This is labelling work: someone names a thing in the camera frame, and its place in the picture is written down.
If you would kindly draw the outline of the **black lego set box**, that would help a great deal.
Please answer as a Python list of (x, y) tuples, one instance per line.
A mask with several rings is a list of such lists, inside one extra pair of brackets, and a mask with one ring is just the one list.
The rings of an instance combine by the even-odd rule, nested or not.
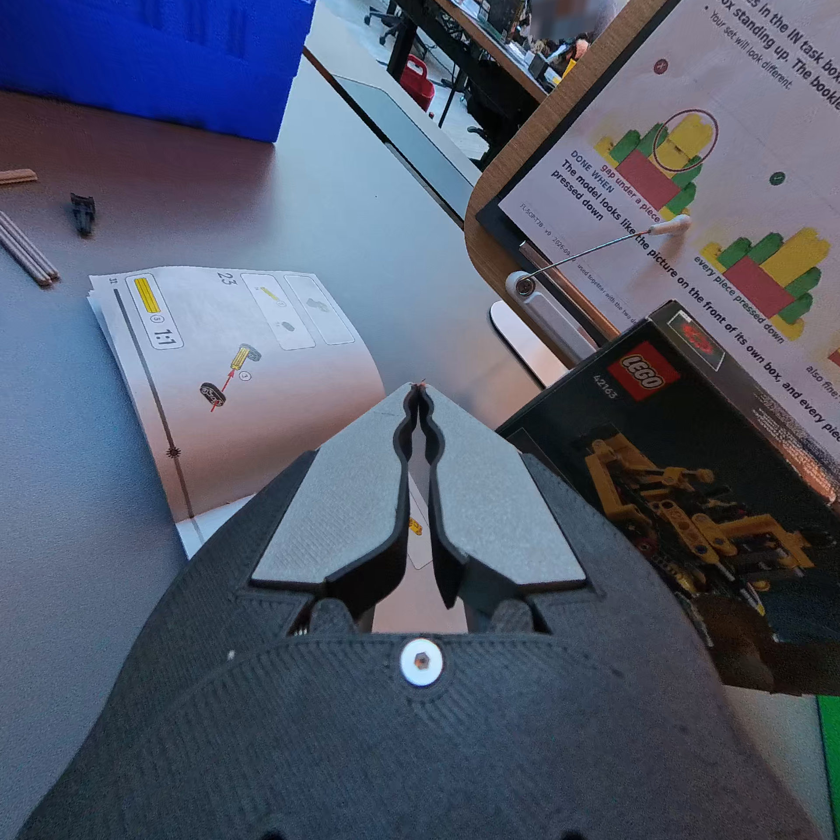
[(674, 302), (497, 428), (654, 567), (730, 686), (838, 697), (838, 459)]

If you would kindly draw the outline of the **wooden office desk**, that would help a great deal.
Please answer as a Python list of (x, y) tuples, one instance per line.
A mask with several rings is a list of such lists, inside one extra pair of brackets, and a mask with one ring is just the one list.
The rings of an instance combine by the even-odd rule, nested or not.
[(391, 1), (389, 13), (398, 13), (395, 43), (387, 72), (399, 81), (417, 33), (449, 58), (458, 84), (470, 83), (487, 104), (520, 128), (548, 97), (498, 34), (465, 8), (465, 2)]

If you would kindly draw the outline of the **green plastic bin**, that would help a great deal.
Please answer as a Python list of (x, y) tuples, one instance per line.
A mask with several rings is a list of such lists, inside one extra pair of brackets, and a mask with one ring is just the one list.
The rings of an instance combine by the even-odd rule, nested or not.
[(834, 838), (839, 838), (839, 698), (816, 697), (822, 730), (828, 796), (833, 819)]

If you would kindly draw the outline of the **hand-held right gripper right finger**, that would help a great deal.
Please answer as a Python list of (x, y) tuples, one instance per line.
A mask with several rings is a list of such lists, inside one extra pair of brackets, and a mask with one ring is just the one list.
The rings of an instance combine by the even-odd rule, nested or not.
[(431, 385), (418, 387), (428, 523), (444, 604), (583, 588), (586, 575), (522, 454)]

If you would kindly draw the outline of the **open lego instruction booklet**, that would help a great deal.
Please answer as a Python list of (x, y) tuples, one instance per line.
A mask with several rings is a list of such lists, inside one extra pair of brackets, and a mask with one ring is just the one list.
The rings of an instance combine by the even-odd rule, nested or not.
[[(265, 525), (245, 582), (278, 591), (250, 578), (315, 454), (387, 397), (371, 352), (312, 274), (163, 266), (91, 284), (187, 557), (230, 521)], [(409, 467), (408, 491), (406, 567), (430, 564)]]

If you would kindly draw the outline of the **printed instruction sheet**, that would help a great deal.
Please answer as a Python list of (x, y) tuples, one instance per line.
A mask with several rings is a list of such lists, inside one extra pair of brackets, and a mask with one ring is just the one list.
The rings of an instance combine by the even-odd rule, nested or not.
[(491, 206), (609, 322), (668, 301), (838, 457), (838, 2), (668, 2)]

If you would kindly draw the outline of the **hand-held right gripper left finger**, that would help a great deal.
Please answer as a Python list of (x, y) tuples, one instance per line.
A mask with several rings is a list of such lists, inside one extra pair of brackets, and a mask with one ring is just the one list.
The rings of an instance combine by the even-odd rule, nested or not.
[(394, 591), (406, 569), (417, 403), (406, 383), (319, 448), (253, 585), (339, 600), (355, 620)]

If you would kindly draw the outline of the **blue plastic bin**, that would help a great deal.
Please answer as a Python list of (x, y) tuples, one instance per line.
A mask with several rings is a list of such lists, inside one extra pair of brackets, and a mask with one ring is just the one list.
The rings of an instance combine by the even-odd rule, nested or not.
[(2, 1), (2, 88), (272, 144), (315, 7)]

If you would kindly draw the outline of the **red bucket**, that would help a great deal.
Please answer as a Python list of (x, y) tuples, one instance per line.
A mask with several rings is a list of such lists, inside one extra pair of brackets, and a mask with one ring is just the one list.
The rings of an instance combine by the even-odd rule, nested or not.
[(436, 90), (428, 77), (427, 65), (422, 59), (414, 55), (408, 56), (400, 77), (400, 85), (424, 112), (428, 112)]

